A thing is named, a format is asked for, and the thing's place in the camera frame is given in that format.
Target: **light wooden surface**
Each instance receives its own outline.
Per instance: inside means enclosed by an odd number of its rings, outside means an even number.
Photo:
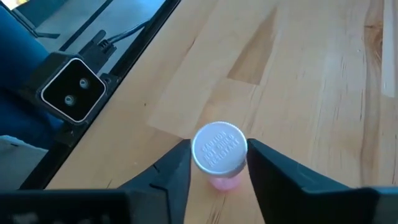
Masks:
[[[48,188],[118,187],[216,120],[346,185],[395,185],[396,12],[182,0]],[[243,179],[220,194],[193,166],[186,223],[263,223]]]

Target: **blue cloth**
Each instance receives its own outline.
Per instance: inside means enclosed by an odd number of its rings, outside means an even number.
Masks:
[[[0,24],[0,135],[48,149],[62,121],[17,91],[49,53],[3,7]]]

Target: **white bottle cap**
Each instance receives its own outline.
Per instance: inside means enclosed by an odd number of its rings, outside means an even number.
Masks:
[[[203,172],[233,177],[246,165],[248,143],[239,128],[224,121],[202,127],[192,140],[192,157]]]

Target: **black cable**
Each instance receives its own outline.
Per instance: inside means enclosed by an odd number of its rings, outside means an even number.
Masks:
[[[137,26],[133,27],[130,30],[127,30],[121,34],[118,34],[118,35],[108,38],[107,41],[109,42],[109,44],[114,44],[116,42],[119,42],[120,40],[123,40],[126,37],[129,37],[129,36],[135,34],[137,31],[141,30],[148,23],[149,23],[149,20],[141,22],[140,24],[138,24]]]

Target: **wood grain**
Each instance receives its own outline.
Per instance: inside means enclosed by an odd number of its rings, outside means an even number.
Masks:
[[[182,0],[49,189],[117,187],[216,120],[346,185],[396,185],[398,0]],[[186,223],[264,223],[192,165]]]

